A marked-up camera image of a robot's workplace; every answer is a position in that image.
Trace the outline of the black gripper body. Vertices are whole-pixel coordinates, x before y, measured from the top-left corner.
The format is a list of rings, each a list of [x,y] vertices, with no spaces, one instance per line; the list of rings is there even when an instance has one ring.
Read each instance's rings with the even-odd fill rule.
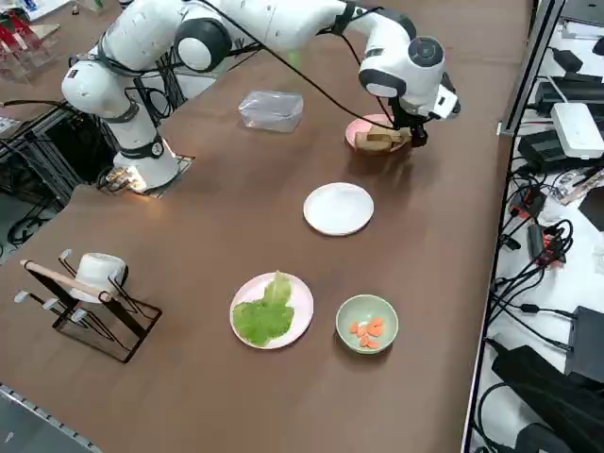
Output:
[[[392,111],[394,128],[414,128],[423,126],[430,121],[430,118],[427,116],[409,113],[404,110],[399,97],[389,98],[388,106]]]

